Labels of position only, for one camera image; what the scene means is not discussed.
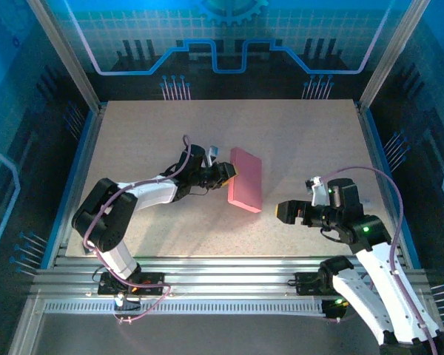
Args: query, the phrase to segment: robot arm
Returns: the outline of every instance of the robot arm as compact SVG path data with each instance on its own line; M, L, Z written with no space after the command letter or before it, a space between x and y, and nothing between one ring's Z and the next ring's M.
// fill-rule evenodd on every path
M302 217L301 224L305 226L325 231L333 229L339 233L340 240L349 245L352 254L377 286L381 301L364 283L359 282L357 273L345 257L336 257L321 264L320 278L329 286L327 288L334 289L354 306L377 338L382 354L423 354L415 351L424 351L428 347L426 334L406 297L420 311L437 348L444 350L444 334L426 313L396 257L395 274L403 281L406 296L394 281L389 264L389 233L378 217L363 213L354 182L351 179L331 180L328 182L329 193L318 178L306 181L306 186L313 192L312 202L291 200L281 203L277 217L288 224L295 224L295 218Z
M88 243L96 247L107 265L124 280L137 280L141 268L130 254L123 238L130 219L136 211L159 203L172 203L188 195L193 186L218 189L236 175L230 163L214 163L217 149L206 152L202 147L191 145L191 154L184 169L169 180L147 183L128 189L118 196L104 212L89 236ZM187 149L178 163L169 167L154 180L169 176L172 169L178 171L186 160ZM99 180L85 201L74 214L72 225L84 237L101 207L119 190L132 183L115 183L110 179Z

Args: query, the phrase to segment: glass panel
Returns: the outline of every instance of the glass panel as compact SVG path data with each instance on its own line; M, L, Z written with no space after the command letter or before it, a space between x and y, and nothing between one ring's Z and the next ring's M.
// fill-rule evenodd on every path
M444 0L431 1L371 112L422 267L444 273Z
M27 3L0 0L0 354L43 257L87 110Z
M103 101L358 99L409 2L49 1Z

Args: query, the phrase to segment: work surface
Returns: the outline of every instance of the work surface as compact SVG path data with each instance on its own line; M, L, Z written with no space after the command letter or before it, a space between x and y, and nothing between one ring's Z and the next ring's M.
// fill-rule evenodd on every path
M289 226L275 217L285 200L310 200L304 181L349 165L371 166L350 100L111 101L98 135L82 199L101 178L130 182L153 178L176 163L184 145L219 148L228 161L239 146L263 162L263 211L227 202L227 189L186 196L136 212L125 243L135 256L312 256L351 254L319 229ZM391 225L371 172L351 170L366 214ZM204 192L194 188L193 192ZM67 256L81 256L73 231Z

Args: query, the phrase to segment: cable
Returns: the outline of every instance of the cable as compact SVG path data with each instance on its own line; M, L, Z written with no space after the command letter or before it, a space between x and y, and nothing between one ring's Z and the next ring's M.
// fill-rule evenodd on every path
M183 171L183 169L186 167L187 162L189 161L189 157L191 155L191 142L189 139L188 135L184 135L183 136L183 143L186 146L187 149L187 153L186 153L186 158L184 159L183 164L180 166L180 168L173 172L171 175L168 175L162 179L151 179L151 180L142 180L142 181L138 181L137 183L131 183L130 185L125 186L124 188L118 190L115 194L113 194L109 200L102 205L100 211L97 213L97 215L94 217L94 219L92 220L91 224L89 225L89 228L86 230L86 233L84 235L84 240L82 241L82 243L84 244L84 247L89 249L90 251L93 251L94 254L96 255L96 257L101 261L101 263L105 266L105 268L107 268L107 270L109 271L109 273L111 273L112 276L114 276L114 278L116 278L118 281L120 281L121 283L123 283L124 285L127 286L132 286L132 287L136 287L136 288L160 288L160 287L166 287L167 290L166 292L159 298L159 300L157 300L150 308L148 308L144 313L139 314L136 317L133 317L131 319L119 319L121 322L132 322L133 320L139 320L140 318L146 316L150 311L152 311L154 308L156 308L161 302L163 302L163 300L167 297L167 295L170 293L171 291L171 286L166 284L166 283L161 283L161 284L137 284L137 283L131 283L130 281L124 280L121 277L119 277L110 267L109 265L105 262L104 258L101 255L101 252L98 250L98 248L96 248L95 246L91 246L88 243L89 240L89 236L92 233L93 229L95 228L95 225L97 224L97 222L100 220L100 218L102 217L102 214L107 210L107 208L110 207L110 205L112 205L113 201L115 201L120 195L122 195L123 193L125 193L126 191L133 189L135 187L139 187L142 185L146 185L148 183L160 183L162 181L165 180L169 180L174 178L176 175L178 175L180 172Z
M322 228L320 229L320 234L321 234L323 237L325 237L326 239L330 240L331 242L342 243L342 240L340 240L340 239L335 239L335 238L333 238L333 237L330 237L330 236L324 234Z
M306 283L299 283L299 285L309 285L309 284L311 284L311 283L316 283L316 282L319 281L319 280L320 280L320 278L319 278L319 277L316 277L315 279L313 279L313 280L311 280L311 281L308 281L308 282L306 282ZM298 283L296 282L296 280L291 279L291 280L288 280L287 284L288 284L288 286L290 286L290 287L296 287L296 285L297 285Z
M92 274L92 281L94 282L94 283L99 283L99 281L97 281L96 279L94 279L94 277L96 276L96 274L101 270L101 269L103 269L103 268L105 268L105 266L99 266L95 271L94 271L94 273Z
M376 172L377 174L382 175L391 184L391 186L393 187L393 190L397 194L398 203L400 204L400 215L398 216L398 225L397 225L396 231L394 232L394 236L393 236L393 240L391 242L391 248L390 248L389 262L390 262L390 266L391 266L391 275L393 276L393 280L396 282L396 284L398 285L398 288L401 290L401 293L405 297L406 302L408 303L409 307L413 311L418 322L420 323L420 328L422 328L422 330L424 331L424 334L426 335L426 338L429 341L429 345L431 346L432 354L438 355L437 349L436 349L436 344L434 344L434 340L432 339L431 332L429 331L428 327L426 326L426 323L425 323L423 317L421 316L420 310L417 309L416 305L414 304L414 301L411 298L411 296L409 295L408 290L406 290L406 287L403 284L403 281L401 280L400 275L396 274L397 268L396 268L396 265L394 262L394 253L397 249L398 240L400 238L401 224L403 223L403 218L404 218L404 206L403 206L403 199L401 197L400 190L398 189L397 184L394 183L393 179L391 179L391 177L389 177L387 174L385 174L381 170L372 168L370 166L347 166L346 168L338 169L338 170L335 170L334 172L324 175L320 179L327 180L327 179L331 178L332 176L339 174L340 172L344 172L346 170L351 170L351 169L365 169L365 170L370 170L372 172Z

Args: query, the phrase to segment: pink block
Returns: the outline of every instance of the pink block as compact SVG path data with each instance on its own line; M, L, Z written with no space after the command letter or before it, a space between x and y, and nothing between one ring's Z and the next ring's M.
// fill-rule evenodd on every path
M228 201L242 209L261 212L261 159L236 147L230 151L230 163L238 174L229 181Z

